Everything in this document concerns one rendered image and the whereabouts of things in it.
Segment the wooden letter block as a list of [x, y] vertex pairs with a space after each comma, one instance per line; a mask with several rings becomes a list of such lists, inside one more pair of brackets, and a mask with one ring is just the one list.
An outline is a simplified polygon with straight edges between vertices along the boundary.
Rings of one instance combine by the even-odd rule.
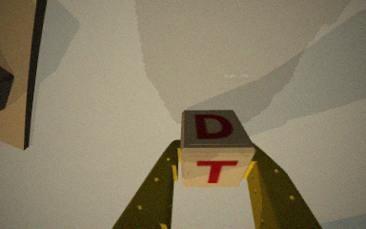
[[182, 112], [184, 187], [238, 187], [256, 148], [233, 110]]
[[0, 111], [6, 108], [13, 80], [14, 75], [0, 67]]

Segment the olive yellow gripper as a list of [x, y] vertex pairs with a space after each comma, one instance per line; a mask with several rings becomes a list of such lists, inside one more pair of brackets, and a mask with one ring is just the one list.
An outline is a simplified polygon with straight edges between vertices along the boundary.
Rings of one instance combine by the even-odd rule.
[[[254, 143], [247, 179], [255, 229], [322, 229], [288, 174]], [[171, 229], [180, 139], [157, 160], [112, 229]]]

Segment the tan flat mat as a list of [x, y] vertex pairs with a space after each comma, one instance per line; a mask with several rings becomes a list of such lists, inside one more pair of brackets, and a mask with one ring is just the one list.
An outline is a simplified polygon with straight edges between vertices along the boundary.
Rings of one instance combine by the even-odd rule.
[[6, 108], [0, 111], [0, 141], [29, 147], [31, 112], [48, 0], [0, 0], [0, 67], [14, 75]]

